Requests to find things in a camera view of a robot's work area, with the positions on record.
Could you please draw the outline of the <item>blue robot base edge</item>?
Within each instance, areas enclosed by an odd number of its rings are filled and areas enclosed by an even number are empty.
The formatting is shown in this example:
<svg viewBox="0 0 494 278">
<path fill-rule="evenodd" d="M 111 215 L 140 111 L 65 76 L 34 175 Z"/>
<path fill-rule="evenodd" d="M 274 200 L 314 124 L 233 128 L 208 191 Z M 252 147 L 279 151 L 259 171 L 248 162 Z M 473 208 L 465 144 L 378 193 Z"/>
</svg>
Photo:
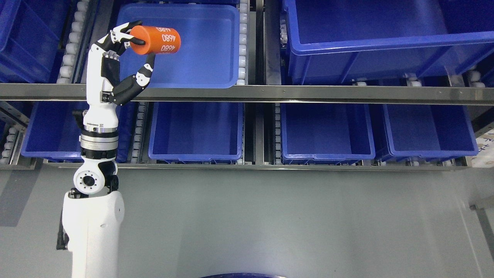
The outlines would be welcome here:
<svg viewBox="0 0 494 278">
<path fill-rule="evenodd" d="M 203 276 L 203 278 L 284 278 L 284 276 L 269 275 L 266 273 L 220 273 L 211 276 Z"/>
</svg>

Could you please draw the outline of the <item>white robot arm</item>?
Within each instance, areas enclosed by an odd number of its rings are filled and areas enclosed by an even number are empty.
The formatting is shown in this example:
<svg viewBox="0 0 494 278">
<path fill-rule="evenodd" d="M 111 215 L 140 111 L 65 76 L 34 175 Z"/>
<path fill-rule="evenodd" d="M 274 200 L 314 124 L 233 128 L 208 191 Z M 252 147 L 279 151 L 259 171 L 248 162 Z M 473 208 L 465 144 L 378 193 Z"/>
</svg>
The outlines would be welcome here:
<svg viewBox="0 0 494 278">
<path fill-rule="evenodd" d="M 116 125 L 84 124 L 80 135 L 83 164 L 65 193 L 62 229 L 72 253 L 72 278 L 118 277 L 120 226 L 125 216 L 118 191 Z"/>
</svg>

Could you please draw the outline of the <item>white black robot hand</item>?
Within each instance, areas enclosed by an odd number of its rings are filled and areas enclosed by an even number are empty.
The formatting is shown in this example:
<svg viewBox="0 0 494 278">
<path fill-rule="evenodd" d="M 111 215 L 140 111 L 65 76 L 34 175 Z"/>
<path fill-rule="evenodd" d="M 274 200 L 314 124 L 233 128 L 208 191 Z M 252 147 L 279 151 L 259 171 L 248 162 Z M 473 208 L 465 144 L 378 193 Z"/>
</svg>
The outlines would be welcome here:
<svg viewBox="0 0 494 278">
<path fill-rule="evenodd" d="M 86 101 L 89 109 L 83 116 L 81 129 L 87 132 L 112 133 L 118 129 L 116 107 L 137 97 L 150 84 L 156 55 L 150 53 L 136 73 L 120 78 L 120 57 L 130 45 L 146 45 L 130 34 L 142 21 L 127 22 L 114 27 L 95 41 L 88 52 Z"/>
</svg>

